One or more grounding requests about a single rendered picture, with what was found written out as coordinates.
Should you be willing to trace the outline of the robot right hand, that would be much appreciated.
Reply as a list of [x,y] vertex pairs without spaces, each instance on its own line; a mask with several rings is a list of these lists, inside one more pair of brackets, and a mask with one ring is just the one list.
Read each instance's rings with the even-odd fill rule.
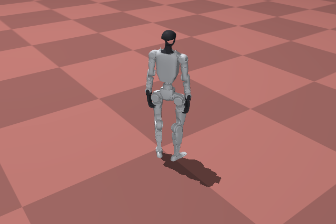
[[188,95],[187,99],[185,98],[185,100],[186,100],[184,103],[185,108],[184,108],[184,112],[182,112],[184,114],[186,114],[189,111],[191,96]]

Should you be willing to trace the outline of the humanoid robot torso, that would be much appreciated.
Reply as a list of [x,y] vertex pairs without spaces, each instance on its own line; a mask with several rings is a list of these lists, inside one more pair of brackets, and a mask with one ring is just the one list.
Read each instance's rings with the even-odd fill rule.
[[172,49],[173,53],[169,55],[161,53],[161,50],[163,49],[160,48],[155,55],[156,73],[159,80],[164,82],[160,88],[160,99],[173,101],[175,88],[172,86],[172,83],[179,73],[180,63],[177,59],[179,52]]

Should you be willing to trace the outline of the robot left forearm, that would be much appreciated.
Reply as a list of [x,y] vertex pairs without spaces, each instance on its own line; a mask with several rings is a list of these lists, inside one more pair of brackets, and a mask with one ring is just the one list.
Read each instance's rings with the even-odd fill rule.
[[[148,73],[149,73],[149,70],[148,70],[148,72],[147,72],[147,77],[146,77],[146,79],[147,79],[147,81],[146,81],[146,90],[149,90],[150,91],[150,93],[152,92],[152,86],[153,86],[153,77],[152,76],[148,76]],[[145,90],[145,92],[146,92],[146,90]]]

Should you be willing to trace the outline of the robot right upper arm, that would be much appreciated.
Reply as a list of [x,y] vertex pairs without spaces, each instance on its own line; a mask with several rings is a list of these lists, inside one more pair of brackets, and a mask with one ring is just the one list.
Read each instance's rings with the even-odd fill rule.
[[188,75],[188,57],[185,54],[177,54],[178,62],[181,64],[181,80],[187,81],[187,75]]

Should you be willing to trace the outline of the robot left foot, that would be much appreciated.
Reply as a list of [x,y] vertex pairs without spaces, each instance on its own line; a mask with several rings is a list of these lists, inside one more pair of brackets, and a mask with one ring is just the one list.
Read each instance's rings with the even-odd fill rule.
[[157,149],[157,147],[156,147],[156,154],[157,154],[157,157],[158,157],[158,158],[163,157],[162,152],[163,152],[162,147],[161,147],[161,152],[160,152],[160,150],[159,150],[159,152],[158,152],[158,149]]

